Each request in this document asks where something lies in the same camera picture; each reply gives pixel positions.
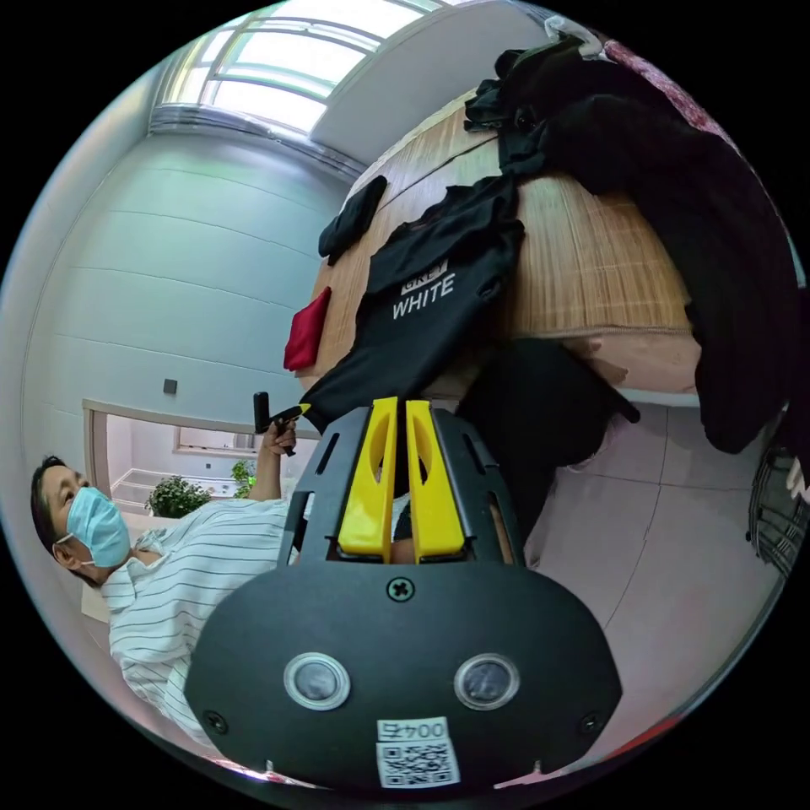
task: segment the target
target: man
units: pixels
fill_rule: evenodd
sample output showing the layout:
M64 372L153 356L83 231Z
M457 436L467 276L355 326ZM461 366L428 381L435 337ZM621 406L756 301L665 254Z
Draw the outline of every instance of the man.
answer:
M100 589L110 611L110 652L124 680L210 748L183 694L191 655L222 598L279 563L288 509L281 455L294 446L294 428L278 435L271 427L247 499L212 501L172 528L146 532L134 547L115 505L60 459L47 458L31 481L37 534L63 568ZM413 561L409 541L396 547L395 562Z

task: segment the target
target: doorway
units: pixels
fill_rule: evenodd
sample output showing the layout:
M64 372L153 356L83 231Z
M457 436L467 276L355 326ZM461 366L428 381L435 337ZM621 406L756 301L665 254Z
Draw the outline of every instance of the doorway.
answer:
M249 424L88 401L84 413L87 476L125 517L149 514L155 487L174 476L200 487L212 499L237 496L235 465L254 468L262 443ZM282 498L292 494L319 440L317 433L300 431L295 455L282 456Z

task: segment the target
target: face mask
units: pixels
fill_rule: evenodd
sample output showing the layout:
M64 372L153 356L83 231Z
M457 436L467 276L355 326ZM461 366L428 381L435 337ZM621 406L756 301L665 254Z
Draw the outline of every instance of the face mask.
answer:
M113 568L129 554L129 531L121 512L95 487L82 487L76 493L67 514L67 531L58 542L75 537L87 546L92 564L99 568Z

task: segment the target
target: white striped shirt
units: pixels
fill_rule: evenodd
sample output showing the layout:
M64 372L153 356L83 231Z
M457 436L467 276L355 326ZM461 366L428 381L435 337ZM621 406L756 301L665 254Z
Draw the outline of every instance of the white striped shirt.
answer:
M406 502L395 501L394 525ZM110 610L110 653L124 680L209 748L183 694L191 655L223 597L276 567L288 508L283 500L212 501L172 528L144 534L135 548L159 559L149 565L129 559L101 587ZM289 562L296 556L293 550Z

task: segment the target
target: qr code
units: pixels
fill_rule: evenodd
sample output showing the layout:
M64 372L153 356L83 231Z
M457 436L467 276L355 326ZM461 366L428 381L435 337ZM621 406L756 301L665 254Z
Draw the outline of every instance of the qr code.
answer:
M449 739L407 745L377 745L384 787L435 787L459 781L456 754Z

